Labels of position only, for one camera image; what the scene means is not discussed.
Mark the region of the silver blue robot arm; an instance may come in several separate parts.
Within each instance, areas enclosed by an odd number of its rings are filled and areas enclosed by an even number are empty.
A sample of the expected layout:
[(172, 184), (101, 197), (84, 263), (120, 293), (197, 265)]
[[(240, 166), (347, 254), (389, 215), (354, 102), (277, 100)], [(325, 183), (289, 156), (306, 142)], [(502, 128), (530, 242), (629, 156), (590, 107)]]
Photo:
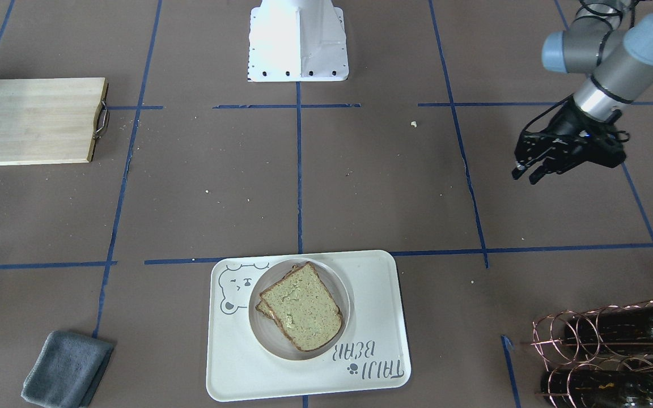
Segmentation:
[(587, 79), (577, 91), (555, 103), (544, 129), (521, 130), (515, 147), (519, 179), (532, 169), (531, 184), (548, 174), (563, 174), (583, 163), (614, 168), (626, 159), (630, 139), (616, 122), (653, 85), (653, 13), (627, 30), (620, 28), (635, 1), (582, 1), (564, 31), (542, 45), (542, 65)]

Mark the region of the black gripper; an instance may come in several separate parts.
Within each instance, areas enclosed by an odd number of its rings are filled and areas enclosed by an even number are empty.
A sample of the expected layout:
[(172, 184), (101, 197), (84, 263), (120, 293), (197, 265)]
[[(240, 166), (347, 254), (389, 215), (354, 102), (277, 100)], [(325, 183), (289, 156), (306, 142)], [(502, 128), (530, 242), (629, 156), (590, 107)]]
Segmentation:
[(624, 144), (615, 123), (622, 111), (613, 108), (606, 122), (591, 118), (578, 108), (572, 96), (555, 103), (521, 130), (515, 148), (516, 166), (511, 171), (519, 179), (531, 166), (529, 183), (537, 184), (556, 171), (569, 171), (585, 162), (615, 168), (626, 160)]

